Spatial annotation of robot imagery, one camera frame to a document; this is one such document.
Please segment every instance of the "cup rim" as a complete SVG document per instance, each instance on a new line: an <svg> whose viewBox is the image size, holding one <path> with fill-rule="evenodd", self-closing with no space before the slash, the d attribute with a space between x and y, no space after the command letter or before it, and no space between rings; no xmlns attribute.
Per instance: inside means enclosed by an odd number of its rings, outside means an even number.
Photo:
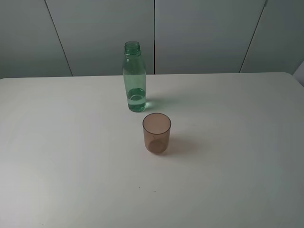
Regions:
<svg viewBox="0 0 304 228"><path fill-rule="evenodd" d="M169 126L168 130L166 130L165 132L162 132L162 133L152 133L152 132L149 132L149 131L144 127L144 125L142 125L142 127L144 128L144 130L146 130L146 131L147 131L148 133L150 133L150 134L165 134L166 132L168 132L168 131L171 129L171 125L172 125L171 119L170 119L167 115L165 115L164 113L150 113L149 115L153 115L153 114L161 114L161 115L164 115L164 116L166 116L166 117L168 118L168 120L170 121L170 126Z"/></svg>

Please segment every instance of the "table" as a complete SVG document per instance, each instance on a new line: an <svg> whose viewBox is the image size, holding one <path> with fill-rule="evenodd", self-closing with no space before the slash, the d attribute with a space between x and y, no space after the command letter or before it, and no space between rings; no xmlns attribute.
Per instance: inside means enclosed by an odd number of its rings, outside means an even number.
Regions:
<svg viewBox="0 0 304 228"><path fill-rule="evenodd" d="M304 227L304 89L287 73L0 80L1 228ZM172 121L163 156L143 118Z"/></svg>

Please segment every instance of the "wall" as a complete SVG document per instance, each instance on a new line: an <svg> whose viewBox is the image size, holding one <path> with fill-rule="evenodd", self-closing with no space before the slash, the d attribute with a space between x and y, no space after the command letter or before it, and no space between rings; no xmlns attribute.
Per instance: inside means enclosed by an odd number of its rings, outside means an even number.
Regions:
<svg viewBox="0 0 304 228"><path fill-rule="evenodd" d="M156 0L155 73L239 72L265 0Z"/></svg>
<svg viewBox="0 0 304 228"><path fill-rule="evenodd" d="M304 0L268 0L241 72L288 72L304 61Z"/></svg>
<svg viewBox="0 0 304 228"><path fill-rule="evenodd" d="M71 76L43 0L3 0L0 78Z"/></svg>
<svg viewBox="0 0 304 228"><path fill-rule="evenodd" d="M302 86L304 86L304 62L299 66L299 68L297 68L294 73L294 77Z"/></svg>
<svg viewBox="0 0 304 228"><path fill-rule="evenodd" d="M153 0L47 0L74 76L121 75L124 44L140 42L154 73Z"/></svg>

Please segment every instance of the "bottle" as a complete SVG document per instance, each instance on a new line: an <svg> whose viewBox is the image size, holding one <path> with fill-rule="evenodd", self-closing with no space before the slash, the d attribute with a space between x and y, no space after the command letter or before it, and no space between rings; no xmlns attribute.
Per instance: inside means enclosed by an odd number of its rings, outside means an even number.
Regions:
<svg viewBox="0 0 304 228"><path fill-rule="evenodd" d="M142 112L146 107L146 65L137 41L124 45L123 79L128 106L133 112Z"/></svg>

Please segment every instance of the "brown plastic cup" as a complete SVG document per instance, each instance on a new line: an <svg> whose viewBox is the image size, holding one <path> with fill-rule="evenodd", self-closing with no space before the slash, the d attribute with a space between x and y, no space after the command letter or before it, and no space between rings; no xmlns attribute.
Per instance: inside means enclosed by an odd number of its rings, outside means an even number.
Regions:
<svg viewBox="0 0 304 228"><path fill-rule="evenodd" d="M169 143L171 120L162 113L147 115L143 122L144 144L148 151L161 154Z"/></svg>

